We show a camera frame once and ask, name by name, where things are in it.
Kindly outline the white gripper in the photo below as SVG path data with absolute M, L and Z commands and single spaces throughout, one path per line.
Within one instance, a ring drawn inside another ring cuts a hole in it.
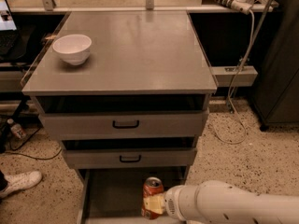
M 175 186 L 169 189 L 165 195 L 156 194 L 143 199 L 143 203 L 146 210 L 150 210 L 156 214 L 166 213 L 174 219 L 185 221 L 186 218 L 182 215 L 179 209 L 179 195 L 182 191 L 182 186 Z

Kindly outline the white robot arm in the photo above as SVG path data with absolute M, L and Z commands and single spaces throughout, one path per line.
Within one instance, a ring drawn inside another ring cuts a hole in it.
M 155 214 L 204 224 L 299 224 L 299 197 L 258 194 L 225 182 L 174 186 L 143 199 Z

